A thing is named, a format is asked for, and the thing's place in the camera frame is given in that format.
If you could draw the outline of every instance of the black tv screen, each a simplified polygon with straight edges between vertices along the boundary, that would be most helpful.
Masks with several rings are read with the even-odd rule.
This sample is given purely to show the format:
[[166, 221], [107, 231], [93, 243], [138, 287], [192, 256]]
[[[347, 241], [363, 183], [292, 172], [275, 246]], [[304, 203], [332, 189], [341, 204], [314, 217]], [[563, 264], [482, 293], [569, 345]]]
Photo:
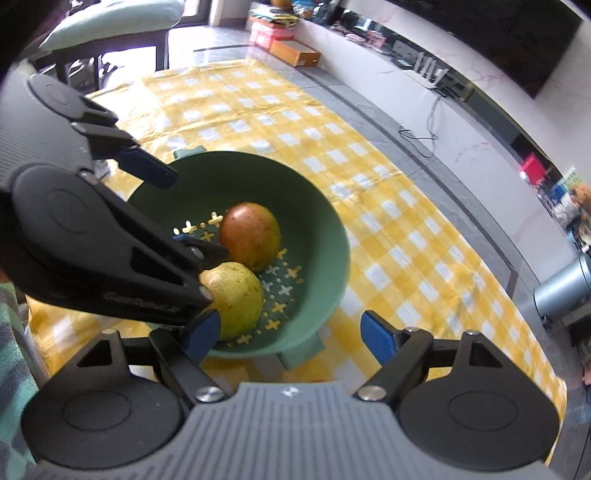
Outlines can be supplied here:
[[389, 0], [455, 35], [535, 97], [581, 23], [560, 0]]

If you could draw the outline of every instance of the red box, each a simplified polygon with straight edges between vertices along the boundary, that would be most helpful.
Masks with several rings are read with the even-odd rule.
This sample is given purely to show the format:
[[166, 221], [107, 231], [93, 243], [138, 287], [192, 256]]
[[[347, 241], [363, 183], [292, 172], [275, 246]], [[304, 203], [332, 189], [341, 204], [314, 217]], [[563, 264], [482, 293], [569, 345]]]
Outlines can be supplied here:
[[523, 165], [519, 168], [520, 171], [524, 172], [530, 183], [535, 185], [546, 176], [546, 170], [538, 157], [530, 153], [523, 162]]
[[294, 30], [271, 28], [257, 22], [252, 24], [251, 43], [255, 43], [265, 50], [271, 48], [273, 40], [293, 40], [295, 36]]

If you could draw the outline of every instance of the yellow fruit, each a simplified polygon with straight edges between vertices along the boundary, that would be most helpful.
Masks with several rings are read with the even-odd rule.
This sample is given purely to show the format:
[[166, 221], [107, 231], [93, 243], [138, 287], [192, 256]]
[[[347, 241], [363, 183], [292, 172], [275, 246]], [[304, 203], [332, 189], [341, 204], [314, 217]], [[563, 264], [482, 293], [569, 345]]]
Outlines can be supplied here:
[[244, 265], [225, 262], [199, 275], [212, 292], [212, 307], [222, 321], [220, 340], [232, 340], [256, 326], [265, 296], [261, 282]]
[[235, 205], [224, 214], [218, 239], [229, 251], [228, 260], [240, 262], [258, 272], [275, 260], [281, 231], [269, 209], [246, 202]]

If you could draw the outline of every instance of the light blue cushion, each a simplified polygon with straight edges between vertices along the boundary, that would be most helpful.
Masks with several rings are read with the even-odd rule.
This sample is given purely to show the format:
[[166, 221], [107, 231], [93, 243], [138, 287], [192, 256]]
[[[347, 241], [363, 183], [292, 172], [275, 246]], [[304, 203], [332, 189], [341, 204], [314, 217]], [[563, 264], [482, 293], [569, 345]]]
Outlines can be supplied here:
[[183, 14], [184, 0], [104, 0], [66, 17], [41, 48], [62, 50], [100, 38], [167, 30]]

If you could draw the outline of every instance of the tile floor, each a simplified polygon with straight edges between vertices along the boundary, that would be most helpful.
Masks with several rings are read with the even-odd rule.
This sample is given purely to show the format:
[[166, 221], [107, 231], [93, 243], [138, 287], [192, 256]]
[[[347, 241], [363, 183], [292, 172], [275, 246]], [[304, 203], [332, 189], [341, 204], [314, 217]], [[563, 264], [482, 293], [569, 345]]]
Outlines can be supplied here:
[[[569, 388], [568, 412], [552, 467], [565, 478], [574, 478], [591, 420], [582, 368], [564, 329], [551, 333], [542, 327], [535, 311], [532, 291], [538, 284], [515, 245], [474, 195], [421, 144], [413, 144], [398, 133], [399, 123], [378, 107], [317, 67], [295, 69], [266, 51], [248, 45], [249, 33], [231, 28], [184, 27], [170, 32], [170, 68], [215, 61], [254, 57], [304, 89], [309, 95], [340, 115], [372, 142], [462, 233], [513, 298], [532, 328], [555, 371]], [[109, 88], [155, 69], [154, 49], [111, 53], [105, 56], [120, 65], [105, 83]]]

